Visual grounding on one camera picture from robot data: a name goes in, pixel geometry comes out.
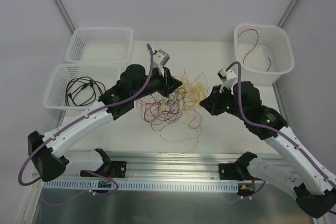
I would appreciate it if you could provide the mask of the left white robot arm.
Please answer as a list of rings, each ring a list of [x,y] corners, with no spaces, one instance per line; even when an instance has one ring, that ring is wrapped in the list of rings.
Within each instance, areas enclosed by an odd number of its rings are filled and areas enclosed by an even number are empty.
[[[156,92],[168,97],[181,86],[182,82],[167,67],[163,71],[153,68],[151,74],[146,74],[142,65],[129,65],[116,84],[75,119],[45,134],[37,131],[29,134],[28,153],[42,181],[52,181],[64,173],[108,177],[112,161],[103,149],[71,151],[70,148],[89,133],[131,111],[136,100]]]

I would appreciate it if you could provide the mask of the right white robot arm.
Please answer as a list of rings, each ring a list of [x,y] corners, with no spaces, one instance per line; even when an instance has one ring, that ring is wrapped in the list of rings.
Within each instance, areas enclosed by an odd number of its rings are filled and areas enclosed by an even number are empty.
[[[310,217],[320,218],[335,207],[335,174],[321,165],[300,143],[287,121],[262,104],[259,90],[249,81],[233,88],[214,86],[200,106],[212,116],[223,113],[240,120],[253,135],[270,145],[291,166],[293,172],[276,168],[258,155],[245,152],[233,164],[220,165],[226,179],[262,179],[286,192]]]

